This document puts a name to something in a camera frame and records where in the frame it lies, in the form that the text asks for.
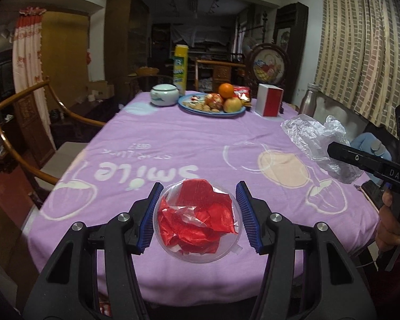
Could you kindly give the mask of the person's right hand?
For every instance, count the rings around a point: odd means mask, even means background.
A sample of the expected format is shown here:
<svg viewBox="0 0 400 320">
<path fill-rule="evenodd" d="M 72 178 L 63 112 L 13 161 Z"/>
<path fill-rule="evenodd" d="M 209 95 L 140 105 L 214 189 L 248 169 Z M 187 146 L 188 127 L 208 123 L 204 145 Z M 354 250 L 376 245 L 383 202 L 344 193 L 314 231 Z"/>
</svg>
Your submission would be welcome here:
<svg viewBox="0 0 400 320">
<path fill-rule="evenodd" d="M 392 192 L 387 189 L 382 195 L 384 205 L 379 210 L 379 224 L 375 236 L 375 242 L 380 253 L 400 246 L 400 223 L 392 214 Z"/>
</svg>

